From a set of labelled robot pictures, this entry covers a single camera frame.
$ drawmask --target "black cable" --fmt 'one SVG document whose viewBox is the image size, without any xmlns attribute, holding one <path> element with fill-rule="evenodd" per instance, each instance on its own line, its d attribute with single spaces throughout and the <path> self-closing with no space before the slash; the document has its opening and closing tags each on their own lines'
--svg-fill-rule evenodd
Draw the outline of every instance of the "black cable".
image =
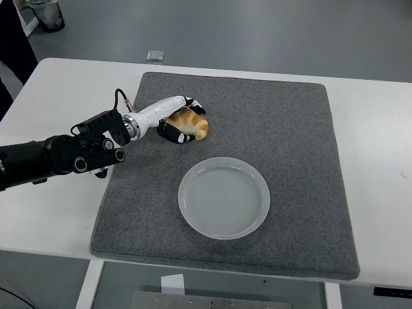
<svg viewBox="0 0 412 309">
<path fill-rule="evenodd" d="M 118 96 L 118 93 L 119 93 L 119 92 L 122 94 L 124 100 L 127 100 L 127 97 L 126 97 L 126 95 L 124 94 L 123 90 L 117 88 L 116 91 L 115 91 L 115 107 L 114 107 L 113 109 L 117 109 L 117 96 Z"/>
<path fill-rule="evenodd" d="M 29 305 L 30 307 L 32 307 L 33 309 L 36 309 L 36 308 L 35 308 L 32 304 L 30 304 L 27 300 L 21 298 L 21 297 L 18 296 L 18 295 L 15 295 L 13 292 L 11 292 L 11 291 L 9 291 L 9 290 L 6 290 L 5 288 L 2 288 L 1 286 L 0 286 L 0 290 L 5 291 L 6 293 L 12 294 L 14 297 L 17 297 L 17 298 L 20 299 L 21 301 L 24 301 L 26 304 L 28 304 L 28 305 Z"/>
<path fill-rule="evenodd" d="M 78 125 L 77 125 L 77 124 L 75 124 L 75 125 L 74 125 L 73 127 L 71 127 L 71 129 L 70 129 L 70 133 L 71 133 L 71 134 L 73 134 L 73 135 L 75 135 L 75 136 L 76 136 L 77 134 L 76 134 L 76 133 L 74 133 L 74 132 L 73 132 L 73 130 L 74 130 L 74 129 L 75 129 L 75 127 L 77 127 L 77 126 L 78 126 Z"/>
</svg>

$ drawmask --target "croissant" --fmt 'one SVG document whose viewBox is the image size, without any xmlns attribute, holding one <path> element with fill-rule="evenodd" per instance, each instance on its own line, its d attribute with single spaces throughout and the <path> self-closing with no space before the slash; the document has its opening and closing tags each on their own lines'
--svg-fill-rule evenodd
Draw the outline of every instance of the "croissant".
<svg viewBox="0 0 412 309">
<path fill-rule="evenodd" d="M 166 123 L 177 127 L 182 133 L 194 135 L 197 140 L 205 138 L 209 132 L 209 124 L 206 118 L 196 114 L 189 108 L 172 114 L 166 120 Z"/>
</svg>

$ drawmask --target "robotic hand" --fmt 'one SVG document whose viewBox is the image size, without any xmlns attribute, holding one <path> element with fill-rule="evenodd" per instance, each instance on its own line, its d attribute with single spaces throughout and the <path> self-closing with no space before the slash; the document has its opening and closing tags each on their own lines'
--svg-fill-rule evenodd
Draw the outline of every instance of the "robotic hand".
<svg viewBox="0 0 412 309">
<path fill-rule="evenodd" d="M 117 111 L 117 96 L 124 97 L 129 113 L 124 117 Z M 70 135 L 52 136 L 42 142 L 0 147 L 0 191 L 32 182 L 42 183 L 48 177 L 71 172 L 92 171 L 97 177 L 107 176 L 110 165 L 123 162 L 123 149 L 103 133 L 109 131 L 118 145 L 142 138 L 150 127 L 168 126 L 164 136 L 172 142 L 183 133 L 164 122 L 164 119 L 182 108 L 191 108 L 197 114 L 205 113 L 202 106 L 192 98 L 183 96 L 165 98 L 136 112 L 121 89 L 115 92 L 115 107 L 73 126 Z"/>
<path fill-rule="evenodd" d="M 164 98 L 138 113 L 130 106 L 129 102 L 126 102 L 126 106 L 129 108 L 129 113 L 123 117 L 123 121 L 132 140 L 142 138 L 150 127 L 157 127 L 160 128 L 157 130 L 158 134 L 172 142 L 188 142 L 194 136 L 181 133 L 170 124 L 166 124 L 164 120 L 183 108 L 191 108 L 199 115 L 206 114 L 199 102 L 183 96 Z"/>
</svg>

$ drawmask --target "white plate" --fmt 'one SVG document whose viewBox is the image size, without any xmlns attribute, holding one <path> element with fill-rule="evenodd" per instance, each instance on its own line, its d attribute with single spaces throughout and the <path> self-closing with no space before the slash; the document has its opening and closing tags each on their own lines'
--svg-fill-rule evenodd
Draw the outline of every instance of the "white plate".
<svg viewBox="0 0 412 309">
<path fill-rule="evenodd" d="M 269 188 L 248 163 L 211 158 L 192 167 L 179 186 L 179 208 L 188 224 L 214 239 L 236 239 L 256 230 L 270 206 Z"/>
</svg>

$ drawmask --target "white paper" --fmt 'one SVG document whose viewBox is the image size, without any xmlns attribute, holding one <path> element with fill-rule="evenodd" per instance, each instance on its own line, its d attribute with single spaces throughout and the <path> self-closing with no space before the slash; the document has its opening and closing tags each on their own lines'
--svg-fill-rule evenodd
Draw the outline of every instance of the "white paper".
<svg viewBox="0 0 412 309">
<path fill-rule="evenodd" d="M 163 276 L 160 279 L 162 282 L 162 293 L 185 295 L 183 274 Z"/>
</svg>

